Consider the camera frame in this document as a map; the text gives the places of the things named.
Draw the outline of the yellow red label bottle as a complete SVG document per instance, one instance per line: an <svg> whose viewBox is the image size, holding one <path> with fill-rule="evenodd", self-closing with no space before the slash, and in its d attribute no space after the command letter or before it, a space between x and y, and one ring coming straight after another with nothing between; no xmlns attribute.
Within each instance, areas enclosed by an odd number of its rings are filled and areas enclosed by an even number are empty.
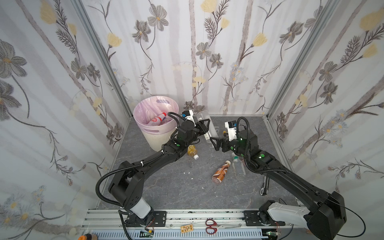
<svg viewBox="0 0 384 240"><path fill-rule="evenodd" d="M195 145L188 146L187 154L192 157L194 160L197 160L199 158L198 151L195 147Z"/></svg>

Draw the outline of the frosted square clear bottle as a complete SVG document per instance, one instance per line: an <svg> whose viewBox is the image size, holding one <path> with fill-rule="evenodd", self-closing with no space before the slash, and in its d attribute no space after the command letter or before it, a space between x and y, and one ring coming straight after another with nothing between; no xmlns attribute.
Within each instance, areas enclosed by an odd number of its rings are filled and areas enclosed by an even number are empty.
<svg viewBox="0 0 384 240"><path fill-rule="evenodd" d="M207 143L211 143L210 138L218 138L219 137L218 136L218 130L215 127L213 120L212 120L210 114L208 113L208 111L199 112L196 114L196 117L197 117L198 121L206 120L206 119L210 120L210 123L208 126L208 132L206 134L204 134L204 137L205 137Z"/></svg>

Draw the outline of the frosted red-cap bottle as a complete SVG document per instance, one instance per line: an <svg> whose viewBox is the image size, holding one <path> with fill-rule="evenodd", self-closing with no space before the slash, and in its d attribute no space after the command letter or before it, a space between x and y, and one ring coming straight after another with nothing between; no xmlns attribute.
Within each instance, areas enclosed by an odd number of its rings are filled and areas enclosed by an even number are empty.
<svg viewBox="0 0 384 240"><path fill-rule="evenodd" d="M160 125L161 122L166 118L167 114L166 113L161 113L160 115L158 115L157 117L153 118L151 120L151 123L154 124L154 125Z"/></svg>

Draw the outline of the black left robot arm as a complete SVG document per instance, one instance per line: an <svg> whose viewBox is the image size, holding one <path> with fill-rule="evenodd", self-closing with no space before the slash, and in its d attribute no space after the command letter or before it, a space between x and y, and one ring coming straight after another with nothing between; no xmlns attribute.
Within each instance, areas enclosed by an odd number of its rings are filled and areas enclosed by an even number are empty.
<svg viewBox="0 0 384 240"><path fill-rule="evenodd" d="M124 162L119 166L108 191L120 207L136 215L138 224L148 226L154 219L154 209L143 198L145 181L161 168L183 157L188 147L209 131L210 122L210 119L204 119L194 124L186 120L159 152L140 162Z"/></svg>

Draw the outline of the clear green-cap bottle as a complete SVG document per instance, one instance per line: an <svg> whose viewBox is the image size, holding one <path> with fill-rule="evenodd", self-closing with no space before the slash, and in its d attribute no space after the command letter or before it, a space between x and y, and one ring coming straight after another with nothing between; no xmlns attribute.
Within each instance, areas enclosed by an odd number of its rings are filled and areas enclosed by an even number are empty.
<svg viewBox="0 0 384 240"><path fill-rule="evenodd" d="M243 158L237 156L235 153L232 153L232 166L235 172L235 176L245 176L246 170Z"/></svg>

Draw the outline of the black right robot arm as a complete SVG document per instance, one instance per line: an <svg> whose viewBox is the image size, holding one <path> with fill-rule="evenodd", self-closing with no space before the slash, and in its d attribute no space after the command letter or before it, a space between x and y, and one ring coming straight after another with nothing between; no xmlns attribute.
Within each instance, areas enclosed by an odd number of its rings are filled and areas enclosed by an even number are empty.
<svg viewBox="0 0 384 240"><path fill-rule="evenodd" d="M344 198L328 193L302 179L270 153L261 150L253 132L243 130L238 139L211 138L216 151L232 151L244 157L246 167L278 183L303 203L302 207L282 205L268 200L259 207L259 219L265 224L286 222L306 228L320 240L332 240L347 221Z"/></svg>

